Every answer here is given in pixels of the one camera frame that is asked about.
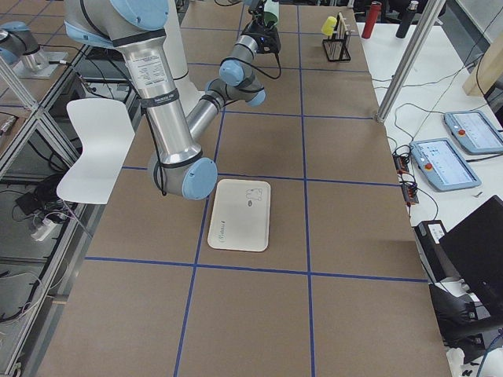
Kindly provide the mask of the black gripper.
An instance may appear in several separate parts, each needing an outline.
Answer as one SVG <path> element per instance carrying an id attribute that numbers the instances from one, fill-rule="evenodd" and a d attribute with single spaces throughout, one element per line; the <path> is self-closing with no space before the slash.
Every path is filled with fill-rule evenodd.
<path id="1" fill-rule="evenodd" d="M 281 40 L 275 26 L 267 27 L 252 21 L 244 28 L 242 35 L 247 35 L 255 41 L 257 53 L 279 53 L 281 51 Z"/>
<path id="2" fill-rule="evenodd" d="M 260 15 L 264 13 L 266 0 L 243 0 L 244 5 L 248 7 L 248 13 L 251 15 Z"/>

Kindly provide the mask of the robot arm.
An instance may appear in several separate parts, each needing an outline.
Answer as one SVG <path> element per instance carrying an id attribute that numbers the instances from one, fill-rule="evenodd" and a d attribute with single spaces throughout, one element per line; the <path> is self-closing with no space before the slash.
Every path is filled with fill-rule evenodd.
<path id="1" fill-rule="evenodd" d="M 75 41 L 114 49 L 125 65 L 155 145 L 149 171 L 163 194 L 199 200 L 215 187 L 215 162 L 197 140 L 228 104 L 258 106 L 266 91 L 253 60 L 278 55 L 279 3 L 248 1 L 251 21 L 203 92 L 189 81 L 185 51 L 172 1 L 66 1 L 65 28 Z"/>

